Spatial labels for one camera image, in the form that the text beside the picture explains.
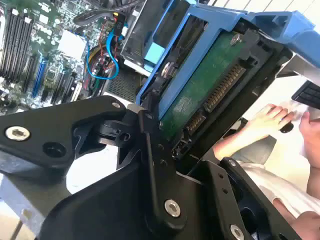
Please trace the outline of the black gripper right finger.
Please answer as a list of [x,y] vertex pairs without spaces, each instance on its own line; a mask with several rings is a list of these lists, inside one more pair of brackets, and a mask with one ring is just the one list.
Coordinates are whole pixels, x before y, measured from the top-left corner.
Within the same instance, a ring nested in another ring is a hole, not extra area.
[[208,204],[220,240],[298,240],[299,235],[231,158],[203,160],[196,174],[208,189]]

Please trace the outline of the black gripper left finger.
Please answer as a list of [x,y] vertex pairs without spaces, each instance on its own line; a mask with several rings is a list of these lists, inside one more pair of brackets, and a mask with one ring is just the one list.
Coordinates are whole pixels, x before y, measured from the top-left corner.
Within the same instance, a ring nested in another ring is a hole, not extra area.
[[51,210],[76,194],[69,193],[66,175],[79,157],[114,145],[117,171],[142,164],[151,179],[156,166],[176,172],[158,126],[147,110],[127,109],[107,95],[4,115],[0,196],[15,213],[26,213],[23,221],[31,230],[41,230]]

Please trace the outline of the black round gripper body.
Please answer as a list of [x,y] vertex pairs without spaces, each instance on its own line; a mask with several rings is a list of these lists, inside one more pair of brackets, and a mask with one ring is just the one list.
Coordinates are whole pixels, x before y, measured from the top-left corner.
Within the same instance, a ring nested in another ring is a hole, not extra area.
[[212,240],[206,191],[174,170],[132,163],[67,197],[41,226],[40,240]]

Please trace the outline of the person's left hand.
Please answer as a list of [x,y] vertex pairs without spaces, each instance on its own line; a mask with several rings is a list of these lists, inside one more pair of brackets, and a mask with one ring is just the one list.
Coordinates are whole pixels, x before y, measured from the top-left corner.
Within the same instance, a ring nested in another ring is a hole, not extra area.
[[242,133],[250,143],[259,141],[282,129],[294,116],[295,113],[287,108],[268,104],[248,121]]

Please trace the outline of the person's right hand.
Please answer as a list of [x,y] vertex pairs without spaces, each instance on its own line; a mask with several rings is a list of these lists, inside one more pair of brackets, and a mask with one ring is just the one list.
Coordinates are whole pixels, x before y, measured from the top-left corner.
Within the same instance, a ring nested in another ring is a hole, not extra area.
[[306,158],[310,164],[320,167],[320,119],[310,119],[310,112],[306,111],[300,120],[299,130],[304,141]]

